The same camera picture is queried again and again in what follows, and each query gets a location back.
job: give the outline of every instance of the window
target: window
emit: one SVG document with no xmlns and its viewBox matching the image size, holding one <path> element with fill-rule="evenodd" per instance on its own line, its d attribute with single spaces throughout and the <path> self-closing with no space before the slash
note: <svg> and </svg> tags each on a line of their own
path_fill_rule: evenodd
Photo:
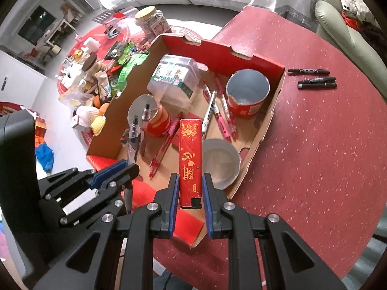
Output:
<svg viewBox="0 0 387 290">
<path fill-rule="evenodd" d="M 43 7 L 38 6 L 19 30 L 19 36 L 36 45 L 46 29 L 55 21 L 55 17 Z"/>
</svg>

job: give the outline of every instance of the jar with yellow lid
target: jar with yellow lid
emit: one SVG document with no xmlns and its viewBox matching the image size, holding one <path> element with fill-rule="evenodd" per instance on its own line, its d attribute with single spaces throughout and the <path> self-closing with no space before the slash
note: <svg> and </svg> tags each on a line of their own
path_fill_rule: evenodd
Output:
<svg viewBox="0 0 387 290">
<path fill-rule="evenodd" d="M 158 35 L 171 32 L 162 11 L 155 6 L 148 6 L 136 13 L 135 23 L 140 26 L 148 40 L 155 39 Z"/>
</svg>

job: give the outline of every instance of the green leather armrest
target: green leather armrest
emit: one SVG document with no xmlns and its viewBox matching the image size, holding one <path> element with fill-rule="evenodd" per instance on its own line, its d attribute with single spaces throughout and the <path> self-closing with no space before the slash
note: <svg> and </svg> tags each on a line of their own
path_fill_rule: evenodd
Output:
<svg viewBox="0 0 387 290">
<path fill-rule="evenodd" d="M 370 79 L 384 97 L 387 97 L 387 67 L 374 49 L 356 30 L 348 27 L 341 14 L 325 1 L 316 3 L 315 15 L 320 25 L 340 49 Z"/>
</svg>

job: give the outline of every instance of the pile of clothes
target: pile of clothes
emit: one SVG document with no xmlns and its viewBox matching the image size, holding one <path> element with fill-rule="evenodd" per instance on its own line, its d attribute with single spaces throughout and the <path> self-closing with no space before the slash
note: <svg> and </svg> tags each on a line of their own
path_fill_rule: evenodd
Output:
<svg viewBox="0 0 387 290">
<path fill-rule="evenodd" d="M 363 0 L 341 0 L 342 17 L 347 26 L 361 33 L 387 66 L 387 38 Z"/>
</svg>

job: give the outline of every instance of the speckled table surface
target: speckled table surface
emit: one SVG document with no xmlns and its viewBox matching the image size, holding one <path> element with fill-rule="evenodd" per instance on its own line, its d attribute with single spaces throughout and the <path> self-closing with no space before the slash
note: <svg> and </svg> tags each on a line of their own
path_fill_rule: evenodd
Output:
<svg viewBox="0 0 387 290">
<path fill-rule="evenodd" d="M 283 217 L 340 277 L 370 240 L 387 200 L 387 106 L 339 50 L 282 17 L 246 7 L 214 40 L 286 68 L 326 68 L 336 90 L 297 90 L 286 76 L 268 133 L 233 201 Z M 227 289 L 226 240 L 189 250 L 155 240 L 154 257 L 199 290 Z"/>
</svg>

